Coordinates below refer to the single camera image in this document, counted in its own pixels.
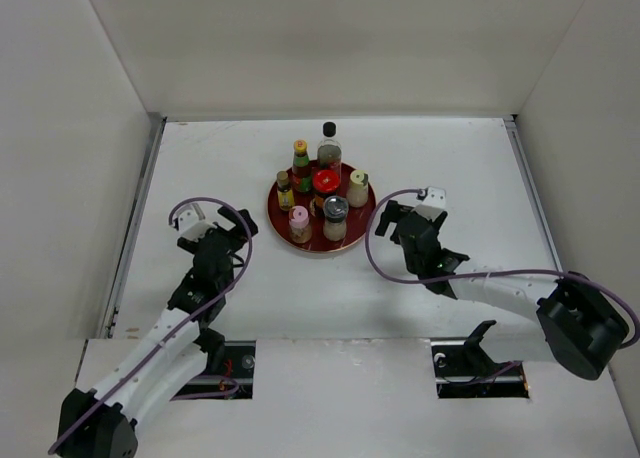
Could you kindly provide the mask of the green lid spice shaker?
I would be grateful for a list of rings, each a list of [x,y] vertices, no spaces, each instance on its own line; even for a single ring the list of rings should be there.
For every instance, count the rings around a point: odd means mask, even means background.
[[[349,186],[346,194],[351,208],[362,208],[369,197],[369,178],[364,170],[354,170],[349,177]]]

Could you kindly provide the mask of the grey lid salt grinder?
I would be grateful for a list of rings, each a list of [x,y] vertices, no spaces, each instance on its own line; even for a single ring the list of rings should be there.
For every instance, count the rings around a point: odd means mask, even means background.
[[[323,233],[328,240],[338,242],[345,238],[348,213],[349,203],[346,198],[331,196],[324,201]]]

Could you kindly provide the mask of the red lid sauce jar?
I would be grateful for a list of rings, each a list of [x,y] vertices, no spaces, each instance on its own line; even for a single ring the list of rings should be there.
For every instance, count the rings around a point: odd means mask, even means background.
[[[318,170],[312,179],[313,199],[312,208],[316,217],[323,215],[324,202],[327,198],[338,193],[341,185],[339,175],[330,169]]]

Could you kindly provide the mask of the yellow label small bottle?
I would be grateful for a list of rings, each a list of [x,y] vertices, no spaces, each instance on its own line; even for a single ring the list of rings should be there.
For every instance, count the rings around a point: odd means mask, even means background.
[[[288,212],[295,206],[293,188],[289,179],[289,174],[281,170],[276,175],[276,191],[279,208]]]

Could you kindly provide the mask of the tall dark vinegar bottle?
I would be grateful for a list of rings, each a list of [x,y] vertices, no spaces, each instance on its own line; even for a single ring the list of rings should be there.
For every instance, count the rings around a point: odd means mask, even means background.
[[[335,139],[337,126],[334,122],[325,122],[322,132],[323,139],[317,148],[317,164],[320,169],[328,169],[341,176],[342,147]]]

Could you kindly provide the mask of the pink lid spice shaker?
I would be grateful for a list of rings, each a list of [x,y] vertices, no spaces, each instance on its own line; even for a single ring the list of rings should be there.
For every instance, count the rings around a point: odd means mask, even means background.
[[[296,205],[289,210],[289,235],[296,244],[305,244],[312,237],[309,212],[301,205]]]

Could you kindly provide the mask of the green label chili sauce bottle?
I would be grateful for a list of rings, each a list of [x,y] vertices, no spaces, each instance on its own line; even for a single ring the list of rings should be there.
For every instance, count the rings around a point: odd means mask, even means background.
[[[312,167],[308,155],[307,142],[304,140],[297,140],[293,144],[293,149],[293,187],[299,193],[309,193],[312,190]]]

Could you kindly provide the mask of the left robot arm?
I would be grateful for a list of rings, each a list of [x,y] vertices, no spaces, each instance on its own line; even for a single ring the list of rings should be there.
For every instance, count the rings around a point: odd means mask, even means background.
[[[211,329],[227,294],[246,273],[258,227],[248,210],[219,201],[231,228],[210,222],[202,198],[178,203],[169,224],[192,265],[150,331],[96,385],[73,389],[63,400],[58,436],[49,452],[59,457],[133,457],[142,426],[197,375],[224,365],[224,337]]]

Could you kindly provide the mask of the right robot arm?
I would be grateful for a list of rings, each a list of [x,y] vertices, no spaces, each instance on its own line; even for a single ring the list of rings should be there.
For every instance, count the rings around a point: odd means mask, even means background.
[[[617,351],[639,340],[639,319],[620,297],[579,273],[481,267],[443,247],[439,233],[448,213],[427,191],[402,205],[389,195],[374,208],[367,236],[389,236],[403,250],[410,284],[436,295],[484,303],[541,328],[550,355],[570,373],[596,380]]]

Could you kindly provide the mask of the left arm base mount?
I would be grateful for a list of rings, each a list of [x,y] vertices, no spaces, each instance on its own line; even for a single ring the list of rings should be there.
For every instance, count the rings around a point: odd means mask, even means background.
[[[195,343],[207,352],[206,367],[177,392],[173,401],[253,398],[255,341],[227,341],[221,333],[207,329]]]

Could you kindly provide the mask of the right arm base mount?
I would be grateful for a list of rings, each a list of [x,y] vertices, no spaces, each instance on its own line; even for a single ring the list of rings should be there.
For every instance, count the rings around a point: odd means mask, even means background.
[[[435,387],[440,399],[528,399],[522,363],[495,362],[481,347],[495,320],[481,322],[467,337],[431,342]]]

